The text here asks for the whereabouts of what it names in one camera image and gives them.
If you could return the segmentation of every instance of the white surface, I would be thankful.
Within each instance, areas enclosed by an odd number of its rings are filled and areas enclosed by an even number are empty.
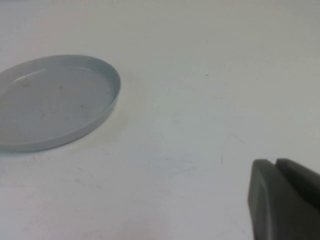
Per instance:
[[[0,71],[83,54],[122,79],[91,134],[0,152],[0,239],[253,239],[252,161],[320,172],[318,2],[0,1]]]

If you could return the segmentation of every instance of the dark gray object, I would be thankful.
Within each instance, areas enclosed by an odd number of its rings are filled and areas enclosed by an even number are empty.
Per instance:
[[[0,73],[0,148],[38,151],[76,140],[109,116],[117,71],[89,56],[56,55]]]
[[[255,160],[248,195],[255,240],[319,240],[320,176],[288,159]]]

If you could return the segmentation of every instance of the gray plastic object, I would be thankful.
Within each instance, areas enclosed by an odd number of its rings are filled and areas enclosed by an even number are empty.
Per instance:
[[[0,73],[0,148],[39,151],[76,140],[113,110],[121,83],[105,61],[56,55]]]

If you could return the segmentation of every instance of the white table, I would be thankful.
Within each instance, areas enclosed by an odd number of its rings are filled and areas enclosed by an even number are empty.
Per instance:
[[[252,240],[252,161],[287,157],[320,172],[319,9],[0,1],[0,71],[82,54],[122,80],[114,112],[87,136],[0,152],[0,239]]]

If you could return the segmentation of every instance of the gray plate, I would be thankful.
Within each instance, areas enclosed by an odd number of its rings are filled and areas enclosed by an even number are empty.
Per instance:
[[[0,73],[0,148],[38,151],[88,134],[111,113],[120,77],[108,63],[57,55]]]

